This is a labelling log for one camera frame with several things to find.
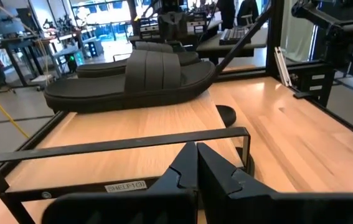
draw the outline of keyboard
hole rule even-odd
[[[248,29],[234,27],[225,29],[219,40],[219,45],[237,44],[237,42],[247,33]]]

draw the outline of black robotic arm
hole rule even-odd
[[[314,25],[327,30],[324,60],[335,68],[345,67],[352,55],[349,53],[353,46],[353,20],[341,21],[325,12],[318,10],[322,1],[298,0],[291,9],[293,17],[307,19]],[[339,1],[341,7],[353,7],[353,1]]]

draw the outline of shelf label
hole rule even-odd
[[[312,80],[322,79],[325,75],[312,75]]]
[[[147,185],[144,180],[140,180],[140,181],[121,183],[121,184],[106,185],[104,186],[104,188],[106,188],[106,191],[108,193],[115,193],[115,192],[147,189]]]
[[[323,88],[323,86],[311,86],[310,88],[309,88],[309,90],[321,90]]]

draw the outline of yellow cable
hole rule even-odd
[[[14,125],[14,127],[16,127],[21,132],[21,134],[23,134],[26,138],[29,138],[28,134],[21,129],[21,127],[13,120],[13,118],[6,112],[6,110],[3,109],[1,105],[0,111],[2,111],[2,113],[9,119],[9,121]]]

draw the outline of black slide sandal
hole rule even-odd
[[[125,74],[59,80],[44,96],[49,108],[78,113],[172,105],[206,91],[217,77],[214,68],[211,62],[181,67],[176,54],[135,50]]]
[[[136,50],[173,53],[170,45],[151,42],[136,42]],[[192,65],[201,61],[197,52],[176,52],[174,54],[179,57],[181,66]],[[128,59],[124,59],[116,62],[80,65],[77,68],[77,75],[78,78],[99,78],[124,74],[127,61]]]

